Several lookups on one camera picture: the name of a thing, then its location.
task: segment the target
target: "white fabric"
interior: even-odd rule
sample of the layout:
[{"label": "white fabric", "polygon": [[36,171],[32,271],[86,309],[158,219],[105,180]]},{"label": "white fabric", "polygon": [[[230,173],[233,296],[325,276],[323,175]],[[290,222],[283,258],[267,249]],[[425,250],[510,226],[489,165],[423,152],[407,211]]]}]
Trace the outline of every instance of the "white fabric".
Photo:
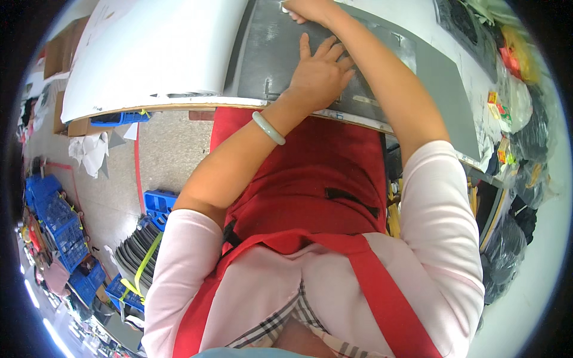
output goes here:
[{"label": "white fabric", "polygon": [[[485,290],[466,177],[451,144],[428,143],[408,161],[401,229],[402,239],[364,236],[442,356],[465,357]],[[208,217],[191,210],[170,214],[146,298],[142,343],[150,357],[172,356],[179,323],[221,245],[221,229]],[[301,278],[330,334],[393,356],[348,259],[317,244],[288,256],[257,247],[236,259],[213,300],[200,350],[224,347],[284,307]]]}]

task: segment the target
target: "bracelet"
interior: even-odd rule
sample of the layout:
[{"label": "bracelet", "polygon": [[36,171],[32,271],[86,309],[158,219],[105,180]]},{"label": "bracelet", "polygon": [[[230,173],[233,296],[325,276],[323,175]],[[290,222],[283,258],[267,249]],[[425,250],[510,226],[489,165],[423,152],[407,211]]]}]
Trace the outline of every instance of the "bracelet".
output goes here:
[{"label": "bracelet", "polygon": [[287,142],[259,112],[253,112],[253,120],[278,145],[284,145]]}]

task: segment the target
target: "hand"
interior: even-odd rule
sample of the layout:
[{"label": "hand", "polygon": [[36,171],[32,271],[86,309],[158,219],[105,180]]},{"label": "hand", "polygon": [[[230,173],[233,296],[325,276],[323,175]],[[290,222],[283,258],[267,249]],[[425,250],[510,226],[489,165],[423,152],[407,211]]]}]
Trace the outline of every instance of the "hand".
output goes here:
[{"label": "hand", "polygon": [[340,7],[333,0],[286,0],[282,2],[297,23],[307,20],[318,22],[328,28],[329,15]]},{"label": "hand", "polygon": [[291,85],[281,95],[281,99],[290,99],[305,116],[320,111],[332,104],[354,76],[351,57],[337,62],[345,51],[342,44],[336,44],[335,36],[324,40],[314,56],[308,44],[308,34],[300,37],[300,62],[291,79]]}]

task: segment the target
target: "plaid shirt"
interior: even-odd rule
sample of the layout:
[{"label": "plaid shirt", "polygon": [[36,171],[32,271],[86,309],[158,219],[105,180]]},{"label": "plaid shirt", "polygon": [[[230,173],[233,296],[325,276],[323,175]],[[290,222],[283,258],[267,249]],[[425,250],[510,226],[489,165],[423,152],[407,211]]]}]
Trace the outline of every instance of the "plaid shirt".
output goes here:
[{"label": "plaid shirt", "polygon": [[295,318],[304,324],[312,333],[322,339],[322,341],[333,351],[336,357],[339,358],[373,358],[373,357],[386,357],[376,352],[366,352],[362,349],[348,343],[343,342],[331,336],[326,328],[322,326],[318,318],[312,311],[308,304],[306,292],[304,290],[304,282],[300,281],[298,294],[287,303],[282,309],[275,312],[263,322],[259,323],[253,329],[247,331],[244,335],[234,340],[231,344],[227,345],[229,348],[245,348],[245,347],[258,347],[268,348],[272,347],[278,336],[281,334],[282,329],[289,320]]}]

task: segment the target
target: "white paper roll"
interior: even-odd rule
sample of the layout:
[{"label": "white paper roll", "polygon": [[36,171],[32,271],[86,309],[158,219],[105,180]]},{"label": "white paper roll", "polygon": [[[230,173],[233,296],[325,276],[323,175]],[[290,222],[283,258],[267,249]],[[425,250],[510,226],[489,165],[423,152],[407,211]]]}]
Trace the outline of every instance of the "white paper roll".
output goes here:
[{"label": "white paper roll", "polygon": [[152,95],[221,95],[246,3],[138,0],[75,59],[62,122],[153,104]]}]

